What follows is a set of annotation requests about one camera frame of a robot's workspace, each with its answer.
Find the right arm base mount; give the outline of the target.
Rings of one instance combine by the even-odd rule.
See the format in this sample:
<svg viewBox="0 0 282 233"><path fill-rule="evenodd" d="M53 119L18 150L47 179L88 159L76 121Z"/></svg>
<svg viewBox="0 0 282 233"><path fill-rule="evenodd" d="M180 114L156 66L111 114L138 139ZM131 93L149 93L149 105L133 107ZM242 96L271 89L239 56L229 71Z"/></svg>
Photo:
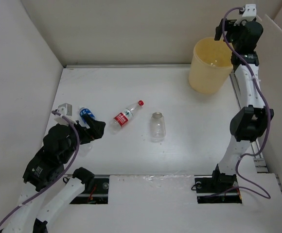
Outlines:
<svg viewBox="0 0 282 233"><path fill-rule="evenodd" d="M237 187L236 176L224 176L223 179L214 176L194 176L192 191L196 192L198 204L242 204L241 196Z"/></svg>

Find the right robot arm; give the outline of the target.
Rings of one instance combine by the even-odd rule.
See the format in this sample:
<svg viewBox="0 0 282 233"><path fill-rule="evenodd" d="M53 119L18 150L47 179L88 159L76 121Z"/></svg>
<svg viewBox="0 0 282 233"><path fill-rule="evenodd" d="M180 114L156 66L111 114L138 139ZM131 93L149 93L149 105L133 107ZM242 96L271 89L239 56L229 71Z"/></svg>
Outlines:
<svg viewBox="0 0 282 233"><path fill-rule="evenodd" d="M216 27L215 40L222 38L232 51L233 74L241 95L241 109L230 122L231 139L223 159L210 178L211 193L237 189L240 161L247 156L252 142L262 135L268 136L274 116L263 96L259 79L259 59L255 51L263 27L255 19L222 19Z"/></svg>

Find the clear jar with metal lid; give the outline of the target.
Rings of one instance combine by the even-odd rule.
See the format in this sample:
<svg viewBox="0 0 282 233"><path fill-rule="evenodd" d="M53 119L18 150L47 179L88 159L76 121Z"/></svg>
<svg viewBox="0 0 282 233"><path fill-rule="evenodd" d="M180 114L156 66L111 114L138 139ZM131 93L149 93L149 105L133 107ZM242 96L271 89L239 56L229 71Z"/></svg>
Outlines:
<svg viewBox="0 0 282 233"><path fill-rule="evenodd" d="M154 112L150 120L150 133L155 142L162 141L166 136L165 119L162 113Z"/></svg>

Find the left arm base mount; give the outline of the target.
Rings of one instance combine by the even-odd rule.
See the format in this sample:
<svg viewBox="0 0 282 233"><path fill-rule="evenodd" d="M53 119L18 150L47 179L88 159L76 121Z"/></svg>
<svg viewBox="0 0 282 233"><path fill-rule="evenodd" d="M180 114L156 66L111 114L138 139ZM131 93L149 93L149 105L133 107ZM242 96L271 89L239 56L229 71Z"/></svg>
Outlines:
<svg viewBox="0 0 282 233"><path fill-rule="evenodd" d="M70 204L108 204L109 176L98 175L91 189L75 197Z"/></svg>

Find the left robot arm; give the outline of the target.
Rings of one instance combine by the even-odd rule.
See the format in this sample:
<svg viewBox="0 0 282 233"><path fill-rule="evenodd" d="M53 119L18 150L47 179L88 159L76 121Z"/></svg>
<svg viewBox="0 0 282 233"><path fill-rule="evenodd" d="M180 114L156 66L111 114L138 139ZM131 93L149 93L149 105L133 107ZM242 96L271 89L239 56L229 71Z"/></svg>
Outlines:
<svg viewBox="0 0 282 233"><path fill-rule="evenodd" d="M71 167L80 146L102 138L105 122L88 114L88 127L53 111L63 123L49 129L43 146L28 163L23 174L23 190L17 206L0 222L0 233L47 233L60 213L82 192L94 187L95 175L87 169L76 169L65 186L46 205L44 199L50 189Z"/></svg>

